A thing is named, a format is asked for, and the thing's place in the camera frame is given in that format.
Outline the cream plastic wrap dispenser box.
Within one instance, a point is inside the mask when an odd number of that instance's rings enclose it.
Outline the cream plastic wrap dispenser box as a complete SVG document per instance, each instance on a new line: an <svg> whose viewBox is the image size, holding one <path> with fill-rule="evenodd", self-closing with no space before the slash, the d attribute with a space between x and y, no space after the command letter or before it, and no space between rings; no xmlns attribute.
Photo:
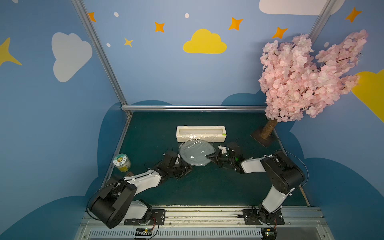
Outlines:
<svg viewBox="0 0 384 240"><path fill-rule="evenodd" d="M176 138L178 143L190 140L223 143L227 138L227 132L224 126L177 126Z"/></svg>

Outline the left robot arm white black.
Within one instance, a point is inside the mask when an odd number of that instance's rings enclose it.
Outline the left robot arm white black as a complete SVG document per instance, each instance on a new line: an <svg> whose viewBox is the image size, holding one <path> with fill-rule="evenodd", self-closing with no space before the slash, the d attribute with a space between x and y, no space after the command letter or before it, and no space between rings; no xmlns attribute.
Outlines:
<svg viewBox="0 0 384 240"><path fill-rule="evenodd" d="M86 212L110 229L122 221L128 221L130 225L157 225L152 213L153 207L143 200L135 201L135 196L158 187L170 178L180 179L190 173L192 168L179 154L168 151L162 161L145 173L120 180L110 179L90 198Z"/></svg>

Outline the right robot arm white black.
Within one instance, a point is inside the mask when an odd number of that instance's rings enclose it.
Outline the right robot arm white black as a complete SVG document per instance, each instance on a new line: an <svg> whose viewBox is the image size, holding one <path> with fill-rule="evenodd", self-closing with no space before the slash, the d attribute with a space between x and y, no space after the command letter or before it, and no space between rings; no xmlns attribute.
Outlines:
<svg viewBox="0 0 384 240"><path fill-rule="evenodd" d="M304 172L286 155L277 150L261 158L244 159L234 151L225 154L221 150L206 155L206 158L219 167L233 169L240 174L266 173L272 186L266 198L254 214L260 222L269 223L280 215L286 198L306 180Z"/></svg>

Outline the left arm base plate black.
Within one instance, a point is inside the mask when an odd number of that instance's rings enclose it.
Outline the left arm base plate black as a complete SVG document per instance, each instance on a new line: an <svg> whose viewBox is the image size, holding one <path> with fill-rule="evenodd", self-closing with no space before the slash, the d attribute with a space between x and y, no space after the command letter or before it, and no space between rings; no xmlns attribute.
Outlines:
<svg viewBox="0 0 384 240"><path fill-rule="evenodd" d="M125 219L125 226L152 226L153 224L163 226L165 224L166 210L151 210L140 219Z"/></svg>

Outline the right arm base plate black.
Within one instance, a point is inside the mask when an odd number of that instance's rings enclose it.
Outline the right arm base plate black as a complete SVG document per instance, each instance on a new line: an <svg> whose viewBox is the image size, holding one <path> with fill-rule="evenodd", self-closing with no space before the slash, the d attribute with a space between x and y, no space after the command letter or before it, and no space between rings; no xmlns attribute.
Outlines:
<svg viewBox="0 0 384 240"><path fill-rule="evenodd" d="M243 217L246 225L284 225L285 220L281 209L268 213L265 210L259 209L243 209Z"/></svg>

